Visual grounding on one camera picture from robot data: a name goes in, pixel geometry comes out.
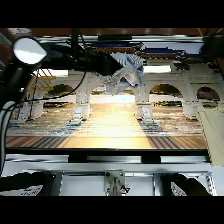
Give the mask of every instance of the aluminum rail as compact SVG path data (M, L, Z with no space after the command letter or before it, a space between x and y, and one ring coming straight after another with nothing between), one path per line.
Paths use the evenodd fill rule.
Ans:
M41 43L47 42L64 42L71 39L71 36L66 37L38 37L36 38ZM98 42L98 36L83 36L86 43L88 42ZM173 36L132 36L132 40L103 40L102 42L109 41L128 41L128 42L189 42L189 43L203 43L203 37L189 37L185 35L173 35Z

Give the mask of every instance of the floor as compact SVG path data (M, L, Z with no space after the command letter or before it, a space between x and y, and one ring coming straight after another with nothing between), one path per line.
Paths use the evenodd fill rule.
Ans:
M153 107L153 122L135 116L132 103L92 104L80 126L70 124L72 108L45 108L41 118L13 125L7 147L206 149L198 121L189 121L180 107Z

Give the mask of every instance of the metal bracket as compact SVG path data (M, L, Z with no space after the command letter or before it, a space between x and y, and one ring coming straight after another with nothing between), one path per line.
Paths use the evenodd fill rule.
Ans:
M125 187L125 173L122 170L107 171L104 185L107 196L124 196L130 190Z

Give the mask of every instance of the crumpled plastic wrapper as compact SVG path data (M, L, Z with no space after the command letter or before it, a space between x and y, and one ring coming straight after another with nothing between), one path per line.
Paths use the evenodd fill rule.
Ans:
M118 94L127 88L138 88L144 83L143 59L133 54L116 53L111 56L123 68L117 70L112 76L97 74L106 85L106 91Z

